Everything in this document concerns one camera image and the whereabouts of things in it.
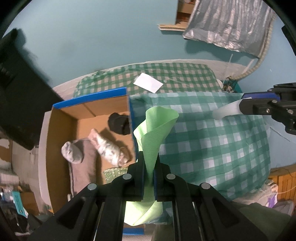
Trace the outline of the black sock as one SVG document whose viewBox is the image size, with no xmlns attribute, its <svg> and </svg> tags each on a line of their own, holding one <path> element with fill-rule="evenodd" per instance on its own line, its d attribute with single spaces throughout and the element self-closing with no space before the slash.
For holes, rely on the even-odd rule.
<svg viewBox="0 0 296 241">
<path fill-rule="evenodd" d="M 112 113 L 108 118 L 109 129 L 119 135 L 130 134 L 130 120 L 128 115 Z"/>
</svg>

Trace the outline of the wooden window ledge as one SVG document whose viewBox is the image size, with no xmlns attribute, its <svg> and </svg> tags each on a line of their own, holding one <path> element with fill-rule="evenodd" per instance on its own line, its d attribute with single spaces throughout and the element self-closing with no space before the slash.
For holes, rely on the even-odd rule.
<svg viewBox="0 0 296 241">
<path fill-rule="evenodd" d="M 175 32 L 184 32 L 187 28 L 187 22 L 180 22 L 175 25 L 158 25 L 160 31 L 175 31 Z"/>
</svg>

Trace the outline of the teal crate with power strip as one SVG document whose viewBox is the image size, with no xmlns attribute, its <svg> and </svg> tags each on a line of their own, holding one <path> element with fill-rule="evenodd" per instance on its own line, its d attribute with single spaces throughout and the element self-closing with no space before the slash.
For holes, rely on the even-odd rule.
<svg viewBox="0 0 296 241">
<path fill-rule="evenodd" d="M 222 90 L 228 93 L 242 93 L 238 80 L 226 78 L 222 81 Z"/>
</svg>

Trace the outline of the grey fleece towel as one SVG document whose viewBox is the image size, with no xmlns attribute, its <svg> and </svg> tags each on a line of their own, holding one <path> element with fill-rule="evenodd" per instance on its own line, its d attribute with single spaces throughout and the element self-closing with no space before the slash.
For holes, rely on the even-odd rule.
<svg viewBox="0 0 296 241">
<path fill-rule="evenodd" d="M 102 184 L 101 158 L 89 139 L 72 142 L 83 153 L 81 164 L 69 163 L 70 190 L 72 196 L 77 195 L 90 183 Z"/>
</svg>

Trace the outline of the grey sock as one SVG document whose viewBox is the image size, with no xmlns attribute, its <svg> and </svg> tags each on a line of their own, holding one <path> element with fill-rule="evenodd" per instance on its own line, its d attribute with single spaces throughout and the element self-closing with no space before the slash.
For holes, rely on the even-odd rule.
<svg viewBox="0 0 296 241">
<path fill-rule="evenodd" d="M 61 148 L 62 156 L 71 164 L 81 164 L 83 153 L 72 142 L 66 142 Z"/>
</svg>

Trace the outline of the white paper sheet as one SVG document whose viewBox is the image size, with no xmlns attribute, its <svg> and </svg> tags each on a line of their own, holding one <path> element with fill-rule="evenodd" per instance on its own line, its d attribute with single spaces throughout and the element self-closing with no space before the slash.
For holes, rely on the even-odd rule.
<svg viewBox="0 0 296 241">
<path fill-rule="evenodd" d="M 163 83 L 145 73 L 141 73 L 133 84 L 151 93 L 156 93 L 163 86 Z"/>
</svg>

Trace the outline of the light green cloth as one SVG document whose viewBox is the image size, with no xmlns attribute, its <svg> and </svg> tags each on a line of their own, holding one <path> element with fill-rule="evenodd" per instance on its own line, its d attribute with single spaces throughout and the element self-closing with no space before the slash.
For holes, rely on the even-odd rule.
<svg viewBox="0 0 296 241">
<path fill-rule="evenodd" d="M 159 148 L 178 117 L 179 113 L 174 109 L 154 106 L 145 112 L 145 120 L 133 132 L 138 150 L 144 154 L 146 175 L 143 200 L 126 202 L 125 223 L 130 226 L 150 222 L 163 213 L 163 205 L 154 197 L 154 167 Z"/>
</svg>

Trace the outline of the white patterned sock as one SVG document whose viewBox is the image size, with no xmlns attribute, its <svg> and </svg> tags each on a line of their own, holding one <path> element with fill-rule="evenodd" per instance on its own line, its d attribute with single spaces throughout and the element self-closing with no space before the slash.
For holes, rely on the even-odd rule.
<svg viewBox="0 0 296 241">
<path fill-rule="evenodd" d="M 88 139 L 97 152 L 114 167 L 122 167 L 130 161 L 130 155 L 124 147 L 119 147 L 103 137 L 96 129 L 92 129 Z"/>
</svg>

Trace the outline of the silver foil curtain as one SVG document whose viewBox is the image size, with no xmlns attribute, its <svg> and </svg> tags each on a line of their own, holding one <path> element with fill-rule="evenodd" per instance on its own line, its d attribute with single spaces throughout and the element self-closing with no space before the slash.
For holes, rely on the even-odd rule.
<svg viewBox="0 0 296 241">
<path fill-rule="evenodd" d="M 274 17 L 264 1 L 196 1 L 183 38 L 259 58 Z"/>
</svg>

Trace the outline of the white plastic bag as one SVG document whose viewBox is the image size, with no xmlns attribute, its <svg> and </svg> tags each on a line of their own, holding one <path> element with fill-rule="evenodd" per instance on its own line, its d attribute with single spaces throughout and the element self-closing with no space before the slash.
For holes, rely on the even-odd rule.
<svg viewBox="0 0 296 241">
<path fill-rule="evenodd" d="M 278 202 L 279 194 L 286 194 L 295 189 L 288 189 L 287 191 L 279 191 L 278 185 L 273 181 L 268 179 L 261 188 L 254 189 L 241 197 L 234 199 L 234 202 L 250 205 L 252 203 L 258 203 L 262 206 L 273 208 Z"/>
</svg>

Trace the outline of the dark green sparkly scrub cloth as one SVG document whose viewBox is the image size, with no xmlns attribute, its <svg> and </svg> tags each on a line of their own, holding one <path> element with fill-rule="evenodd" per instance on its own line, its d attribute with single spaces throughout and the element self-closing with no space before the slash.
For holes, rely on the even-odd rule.
<svg viewBox="0 0 296 241">
<path fill-rule="evenodd" d="M 111 183 L 115 178 L 127 173 L 127 167 L 109 168 L 103 171 L 106 184 Z"/>
</svg>

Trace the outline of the small white cylinder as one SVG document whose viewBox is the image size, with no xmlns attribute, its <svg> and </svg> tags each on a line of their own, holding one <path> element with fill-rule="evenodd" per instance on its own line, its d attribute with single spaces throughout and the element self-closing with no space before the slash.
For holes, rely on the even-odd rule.
<svg viewBox="0 0 296 241">
<path fill-rule="evenodd" d="M 231 102 L 227 105 L 224 105 L 218 109 L 213 110 L 212 116 L 215 120 L 221 120 L 226 116 L 231 115 L 239 115 L 242 114 L 239 108 L 239 104 L 242 101 L 242 99 Z"/>
</svg>

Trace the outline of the blue cardboard box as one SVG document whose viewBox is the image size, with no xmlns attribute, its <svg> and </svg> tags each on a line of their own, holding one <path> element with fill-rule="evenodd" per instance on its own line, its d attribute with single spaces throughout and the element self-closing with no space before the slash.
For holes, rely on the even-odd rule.
<svg viewBox="0 0 296 241">
<path fill-rule="evenodd" d="M 56 103 L 45 113 L 38 175 L 53 216 L 30 240 L 121 240 L 126 202 L 142 197 L 124 87 Z"/>
</svg>

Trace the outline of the teal cardboard packet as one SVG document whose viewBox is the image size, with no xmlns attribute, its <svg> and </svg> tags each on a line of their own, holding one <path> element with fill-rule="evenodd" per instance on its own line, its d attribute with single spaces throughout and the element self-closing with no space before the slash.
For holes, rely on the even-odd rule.
<svg viewBox="0 0 296 241">
<path fill-rule="evenodd" d="M 13 202 L 15 204 L 17 213 L 19 215 L 27 218 L 28 217 L 28 212 L 26 211 L 26 209 L 23 206 L 23 203 L 22 203 L 22 200 L 21 200 L 21 196 L 20 196 L 20 192 L 13 191 L 12 192 L 12 196 L 13 196 Z"/>
</svg>

